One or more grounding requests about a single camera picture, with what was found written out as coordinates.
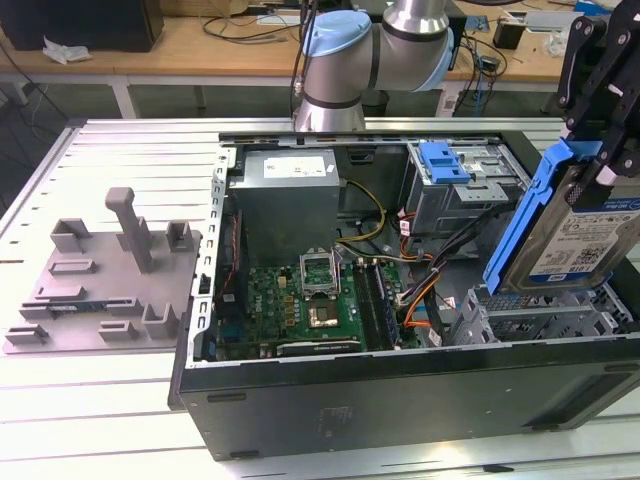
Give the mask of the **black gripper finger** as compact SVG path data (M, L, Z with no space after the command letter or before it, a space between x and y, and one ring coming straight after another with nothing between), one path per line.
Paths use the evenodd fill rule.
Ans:
M602 140L596 182L613 186L639 174L639 60L603 59L595 73L593 108Z
M598 82L595 69L603 59L634 59L634 52L624 58L607 57L610 16L582 16L571 25L557 90L557 105L563 112L563 136L568 140L602 141L593 108Z

